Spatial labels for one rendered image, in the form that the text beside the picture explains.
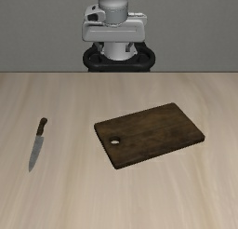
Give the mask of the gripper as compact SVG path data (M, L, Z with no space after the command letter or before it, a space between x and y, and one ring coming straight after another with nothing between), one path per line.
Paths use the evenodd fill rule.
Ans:
M95 42L98 52L104 47L103 42L127 43L126 52L130 52L134 43L145 40L147 16L143 13L129 12L127 20L119 25L106 25L99 21L84 21L82 38L86 42Z

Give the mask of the dark brown cutting board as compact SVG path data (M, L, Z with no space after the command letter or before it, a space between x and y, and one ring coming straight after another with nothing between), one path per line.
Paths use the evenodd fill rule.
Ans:
M96 123L94 129L115 169L205 140L174 102Z

